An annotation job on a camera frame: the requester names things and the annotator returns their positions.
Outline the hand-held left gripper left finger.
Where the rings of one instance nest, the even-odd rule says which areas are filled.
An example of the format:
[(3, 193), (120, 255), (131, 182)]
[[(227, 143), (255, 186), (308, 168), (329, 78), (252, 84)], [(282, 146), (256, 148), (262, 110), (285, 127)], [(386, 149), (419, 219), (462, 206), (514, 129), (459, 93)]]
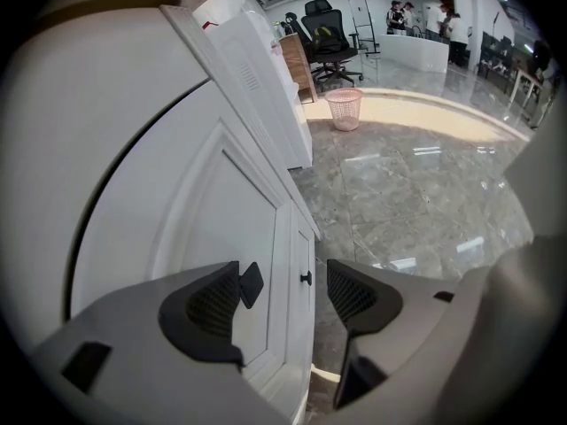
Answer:
[(40, 344), (33, 365), (84, 425), (291, 425), (243, 377), (240, 299), (236, 261), (116, 290)]

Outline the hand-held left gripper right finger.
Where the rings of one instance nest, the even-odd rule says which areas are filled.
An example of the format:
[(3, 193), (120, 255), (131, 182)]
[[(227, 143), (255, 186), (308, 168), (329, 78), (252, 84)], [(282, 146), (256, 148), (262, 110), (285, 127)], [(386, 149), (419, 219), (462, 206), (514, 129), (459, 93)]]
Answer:
[(459, 282), (330, 259), (327, 284), (347, 332), (328, 423), (461, 423)]

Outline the white drawer with black knob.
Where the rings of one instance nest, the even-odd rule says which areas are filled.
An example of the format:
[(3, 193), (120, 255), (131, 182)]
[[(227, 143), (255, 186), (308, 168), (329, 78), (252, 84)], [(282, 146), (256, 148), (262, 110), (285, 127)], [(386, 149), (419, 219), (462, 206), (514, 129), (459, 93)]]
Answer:
[(299, 208), (292, 203), (292, 316), (298, 328), (308, 326), (314, 308), (315, 234)]

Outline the white vanity cabinet with sink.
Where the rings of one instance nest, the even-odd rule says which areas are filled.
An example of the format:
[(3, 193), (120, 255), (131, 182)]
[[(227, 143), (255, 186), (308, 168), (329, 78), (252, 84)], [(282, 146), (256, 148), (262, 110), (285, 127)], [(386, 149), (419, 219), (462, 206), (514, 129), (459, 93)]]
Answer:
[(35, 349), (101, 297), (256, 262), (264, 288), (252, 309), (240, 299), (232, 342), (245, 380), (298, 425), (314, 308), (298, 328), (292, 203), (316, 239), (275, 145), (183, 8), (64, 22), (0, 77), (0, 317), (37, 373)]

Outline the pink mesh wastebasket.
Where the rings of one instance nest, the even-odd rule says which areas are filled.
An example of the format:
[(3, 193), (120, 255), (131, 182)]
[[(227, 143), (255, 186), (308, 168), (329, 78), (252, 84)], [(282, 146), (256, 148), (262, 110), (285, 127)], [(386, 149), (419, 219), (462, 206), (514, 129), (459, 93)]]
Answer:
[(362, 97), (362, 91), (355, 88), (334, 89), (325, 95), (337, 130), (350, 132), (359, 126)]

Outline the white water dispenser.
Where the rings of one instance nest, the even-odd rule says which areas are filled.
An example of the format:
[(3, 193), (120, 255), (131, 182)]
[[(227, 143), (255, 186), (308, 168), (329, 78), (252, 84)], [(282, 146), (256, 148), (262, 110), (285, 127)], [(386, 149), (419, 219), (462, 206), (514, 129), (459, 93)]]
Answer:
[(299, 85), (281, 44), (254, 11), (208, 31), (208, 37), (251, 102), (289, 170), (313, 164), (312, 138), (299, 99)]

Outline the white leg table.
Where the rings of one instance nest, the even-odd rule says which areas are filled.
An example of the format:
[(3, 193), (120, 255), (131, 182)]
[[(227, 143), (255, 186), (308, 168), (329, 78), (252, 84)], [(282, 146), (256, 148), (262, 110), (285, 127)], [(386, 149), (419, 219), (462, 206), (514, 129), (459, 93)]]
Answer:
[(517, 69), (514, 85), (509, 97), (509, 104), (519, 104), (522, 114), (533, 120), (538, 111), (543, 109), (549, 98), (550, 88), (546, 85), (540, 68), (535, 73)]

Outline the long white tub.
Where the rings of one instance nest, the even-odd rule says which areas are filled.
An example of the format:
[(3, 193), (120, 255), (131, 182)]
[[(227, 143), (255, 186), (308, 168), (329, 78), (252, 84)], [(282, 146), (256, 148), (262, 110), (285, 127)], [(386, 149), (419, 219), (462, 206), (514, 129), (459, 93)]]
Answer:
[(447, 72), (447, 44), (405, 35), (380, 35), (377, 42), (382, 59), (423, 72)]

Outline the wooden vanity cabinet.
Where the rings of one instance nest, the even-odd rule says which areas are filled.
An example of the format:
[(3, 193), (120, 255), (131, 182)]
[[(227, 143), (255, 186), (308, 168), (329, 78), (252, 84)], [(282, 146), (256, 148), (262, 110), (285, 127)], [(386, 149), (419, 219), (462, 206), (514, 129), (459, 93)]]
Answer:
[(286, 35), (279, 39), (279, 43), (291, 78), (299, 86), (299, 97), (302, 100), (310, 98), (315, 103), (318, 100), (317, 91), (299, 35)]

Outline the dark cluttered desk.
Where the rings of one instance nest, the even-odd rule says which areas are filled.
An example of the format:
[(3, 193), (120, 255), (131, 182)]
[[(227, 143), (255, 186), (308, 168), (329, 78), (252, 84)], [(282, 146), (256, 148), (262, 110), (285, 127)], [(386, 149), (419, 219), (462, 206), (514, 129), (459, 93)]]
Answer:
[(500, 40), (487, 32), (483, 33), (478, 75), (485, 79), (490, 72), (509, 79), (513, 66), (513, 43), (507, 36)]

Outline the black office chair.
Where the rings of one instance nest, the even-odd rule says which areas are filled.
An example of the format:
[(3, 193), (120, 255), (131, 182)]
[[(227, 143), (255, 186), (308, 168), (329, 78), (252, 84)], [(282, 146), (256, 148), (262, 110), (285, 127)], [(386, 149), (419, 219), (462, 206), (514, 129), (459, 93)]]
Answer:
[(303, 28), (298, 22), (297, 15), (294, 12), (286, 12), (284, 22), (286, 24), (285, 30), (287, 33), (297, 34), (302, 43), (304, 41), (309, 41), (309, 37), (305, 34)]
[(358, 55), (358, 50), (347, 40), (340, 10), (332, 8), (327, 0), (312, 0), (305, 4), (301, 21), (311, 36), (311, 58), (322, 66), (315, 79), (321, 91), (329, 82), (344, 80), (354, 86), (354, 77), (364, 79), (362, 73), (344, 67), (345, 62)]

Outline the black yellow backpack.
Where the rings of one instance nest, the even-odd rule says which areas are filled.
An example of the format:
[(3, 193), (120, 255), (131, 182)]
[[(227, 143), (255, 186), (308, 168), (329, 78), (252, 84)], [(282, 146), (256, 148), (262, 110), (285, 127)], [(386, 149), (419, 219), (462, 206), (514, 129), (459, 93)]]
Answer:
[(331, 54), (343, 49), (341, 38), (326, 26), (316, 28), (312, 40), (315, 52), (320, 54)]

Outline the black frame rolling board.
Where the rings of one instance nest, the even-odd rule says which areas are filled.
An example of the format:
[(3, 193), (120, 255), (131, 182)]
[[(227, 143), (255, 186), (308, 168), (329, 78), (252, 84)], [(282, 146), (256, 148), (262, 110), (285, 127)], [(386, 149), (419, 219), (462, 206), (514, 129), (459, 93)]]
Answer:
[(376, 40), (368, 2), (367, 0), (349, 0), (348, 3), (352, 13), (358, 50), (367, 58), (373, 58), (379, 54), (379, 43)]

